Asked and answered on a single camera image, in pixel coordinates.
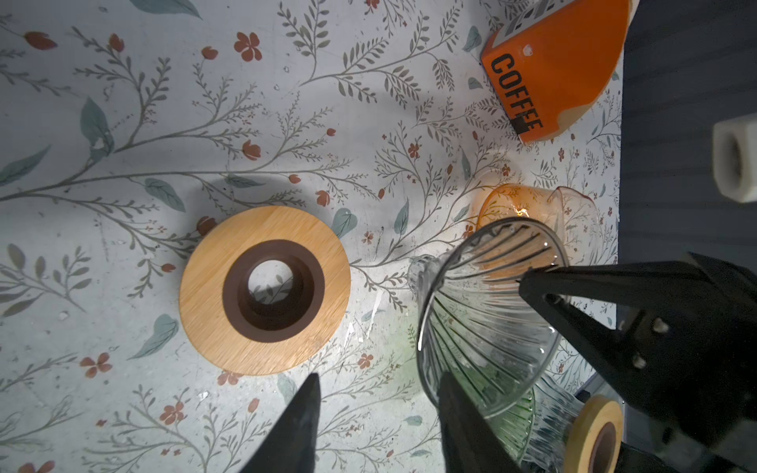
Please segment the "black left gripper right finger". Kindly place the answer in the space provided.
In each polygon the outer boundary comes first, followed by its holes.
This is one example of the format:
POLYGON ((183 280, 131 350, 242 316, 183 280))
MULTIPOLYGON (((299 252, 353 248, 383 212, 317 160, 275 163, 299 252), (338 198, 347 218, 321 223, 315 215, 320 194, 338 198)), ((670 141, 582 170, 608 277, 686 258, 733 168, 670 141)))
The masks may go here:
POLYGON ((447 472, 520 472, 451 372, 444 373, 438 396, 447 472))

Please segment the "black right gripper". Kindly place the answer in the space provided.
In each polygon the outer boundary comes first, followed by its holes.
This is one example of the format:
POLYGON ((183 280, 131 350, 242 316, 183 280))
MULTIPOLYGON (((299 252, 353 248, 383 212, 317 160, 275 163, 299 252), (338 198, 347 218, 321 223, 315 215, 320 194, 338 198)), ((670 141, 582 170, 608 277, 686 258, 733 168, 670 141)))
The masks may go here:
POLYGON ((520 297, 650 419, 685 472, 756 469, 756 275, 683 261, 532 269, 520 297))

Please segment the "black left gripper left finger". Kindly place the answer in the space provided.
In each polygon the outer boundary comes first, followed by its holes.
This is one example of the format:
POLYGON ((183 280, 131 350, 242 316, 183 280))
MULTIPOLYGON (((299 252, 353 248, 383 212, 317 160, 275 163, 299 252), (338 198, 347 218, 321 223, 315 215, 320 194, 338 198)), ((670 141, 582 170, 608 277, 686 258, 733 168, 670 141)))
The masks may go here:
POLYGON ((309 374, 242 472, 313 472, 321 383, 309 374))

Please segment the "grey glass carafe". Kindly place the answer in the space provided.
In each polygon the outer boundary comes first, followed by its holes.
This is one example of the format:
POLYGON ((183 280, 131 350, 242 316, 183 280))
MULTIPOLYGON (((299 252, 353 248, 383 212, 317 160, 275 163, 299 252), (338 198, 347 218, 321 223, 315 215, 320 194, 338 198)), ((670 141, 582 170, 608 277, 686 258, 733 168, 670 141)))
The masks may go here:
POLYGON ((535 414, 522 467, 526 472, 562 472, 568 437, 585 403, 542 376, 533 387, 535 414))

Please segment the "grey glass dripper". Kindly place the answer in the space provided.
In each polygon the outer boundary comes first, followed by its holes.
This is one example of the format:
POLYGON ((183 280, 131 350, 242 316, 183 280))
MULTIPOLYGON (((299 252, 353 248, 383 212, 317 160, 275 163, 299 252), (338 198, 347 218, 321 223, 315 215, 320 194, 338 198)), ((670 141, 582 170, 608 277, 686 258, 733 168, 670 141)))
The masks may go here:
POLYGON ((531 270, 568 263, 553 230, 520 217, 488 224, 441 256, 412 261, 417 370, 434 406, 445 374, 455 377, 485 418, 526 395, 561 337, 520 296, 520 282, 531 270))

